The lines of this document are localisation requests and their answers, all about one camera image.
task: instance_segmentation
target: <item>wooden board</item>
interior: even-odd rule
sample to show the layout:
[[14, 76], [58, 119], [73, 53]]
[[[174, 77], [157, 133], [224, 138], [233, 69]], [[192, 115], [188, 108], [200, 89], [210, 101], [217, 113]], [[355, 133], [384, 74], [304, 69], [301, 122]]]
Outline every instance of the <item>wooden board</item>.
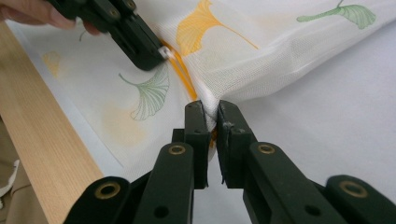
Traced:
[[49, 223], [63, 223], [82, 191], [103, 175], [3, 22], [0, 114]]

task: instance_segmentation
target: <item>clamp jaw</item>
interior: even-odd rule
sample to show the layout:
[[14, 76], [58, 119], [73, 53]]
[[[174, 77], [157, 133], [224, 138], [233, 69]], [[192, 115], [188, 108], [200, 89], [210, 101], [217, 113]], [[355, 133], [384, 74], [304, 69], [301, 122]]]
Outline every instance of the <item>clamp jaw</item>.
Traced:
[[134, 65], [148, 71], [166, 60], [166, 47], [135, 14], [133, 0], [49, 0], [67, 19], [76, 17], [109, 32]]
[[[236, 105], [220, 101], [217, 132], [223, 181], [244, 190], [252, 223], [396, 223], [396, 205], [358, 178], [333, 176], [326, 187], [307, 179], [281, 148], [256, 140]], [[193, 191], [207, 186], [209, 141], [202, 104], [188, 104], [185, 129], [174, 130], [150, 173], [133, 183], [97, 180], [65, 223], [192, 223]]]

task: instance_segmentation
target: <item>ginkgo leaf print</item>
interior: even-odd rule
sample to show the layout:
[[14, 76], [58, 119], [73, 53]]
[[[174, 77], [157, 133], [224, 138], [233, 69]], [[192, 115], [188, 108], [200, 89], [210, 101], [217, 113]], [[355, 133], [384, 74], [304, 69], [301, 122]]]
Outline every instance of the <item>ginkgo leaf print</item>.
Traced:
[[135, 84], [126, 80], [121, 74], [119, 76], [126, 83], [137, 87], [139, 90], [139, 105], [131, 113], [132, 119], [147, 119], [163, 108], [166, 93], [169, 90], [169, 76], [166, 64], [158, 68], [154, 77], [143, 83]]
[[216, 19], [209, 9], [210, 5], [212, 5], [212, 3], [209, 0], [201, 0], [197, 8], [178, 25], [177, 43], [181, 48], [181, 55], [189, 55], [201, 49], [201, 40], [205, 32], [214, 26], [222, 26], [230, 30], [257, 49], [257, 47], [245, 37]]
[[302, 16], [297, 18], [297, 21], [312, 21], [327, 16], [340, 15], [358, 25], [359, 29], [361, 30], [375, 22], [375, 14], [367, 7], [360, 5], [349, 5], [340, 7], [343, 1], [344, 0], [341, 0], [335, 9], [314, 16]]

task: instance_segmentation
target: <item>fabric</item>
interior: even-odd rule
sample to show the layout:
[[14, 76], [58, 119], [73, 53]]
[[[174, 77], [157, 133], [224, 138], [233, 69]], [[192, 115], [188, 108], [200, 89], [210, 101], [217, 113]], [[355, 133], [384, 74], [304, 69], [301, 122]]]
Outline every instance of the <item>fabric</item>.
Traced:
[[[8, 183], [14, 173], [14, 161], [18, 160], [15, 147], [0, 118], [0, 187]], [[23, 166], [18, 166], [12, 190], [2, 197], [0, 224], [48, 223]]]
[[[215, 127], [220, 99], [266, 96], [395, 19], [393, 0], [136, 0], [137, 13], [181, 56]], [[171, 63], [135, 68], [109, 36], [13, 25], [129, 180], [149, 171], [194, 100]]]

